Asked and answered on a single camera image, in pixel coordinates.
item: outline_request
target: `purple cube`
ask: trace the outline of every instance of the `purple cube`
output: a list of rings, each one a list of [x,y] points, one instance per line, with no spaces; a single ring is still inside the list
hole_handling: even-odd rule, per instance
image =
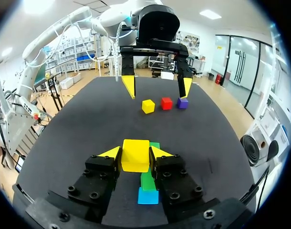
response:
[[[177,107],[179,109],[187,109],[188,108],[188,99],[187,98],[178,98]]]

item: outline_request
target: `green block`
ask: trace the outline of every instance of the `green block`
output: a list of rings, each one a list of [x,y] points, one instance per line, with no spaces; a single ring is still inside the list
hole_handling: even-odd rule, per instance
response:
[[[159,142],[150,142],[150,146],[154,146],[157,149],[160,149],[160,143]]]
[[[141,188],[143,191],[156,191],[154,179],[151,170],[146,173],[141,173]]]

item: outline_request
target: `yellow cube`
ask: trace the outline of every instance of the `yellow cube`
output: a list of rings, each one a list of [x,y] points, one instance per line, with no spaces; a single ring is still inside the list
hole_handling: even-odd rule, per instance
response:
[[[149,147],[149,140],[125,139],[121,156],[123,171],[146,173],[150,166]]]
[[[150,99],[144,100],[144,101],[142,101],[141,108],[144,111],[144,113],[146,113],[146,114],[152,113],[155,110],[155,103]]]

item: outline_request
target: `poster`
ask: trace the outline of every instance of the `poster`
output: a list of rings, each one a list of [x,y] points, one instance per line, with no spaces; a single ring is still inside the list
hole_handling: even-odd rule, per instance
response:
[[[190,55],[197,56],[199,50],[200,37],[188,32],[178,31],[176,34],[176,43],[184,44],[188,48]]]

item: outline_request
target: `red cube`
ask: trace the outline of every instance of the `red cube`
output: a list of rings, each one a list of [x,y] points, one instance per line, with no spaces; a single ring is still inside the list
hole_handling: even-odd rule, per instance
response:
[[[173,105],[173,102],[170,98],[162,98],[161,99],[161,108],[163,110],[171,110],[172,109],[172,105]]]

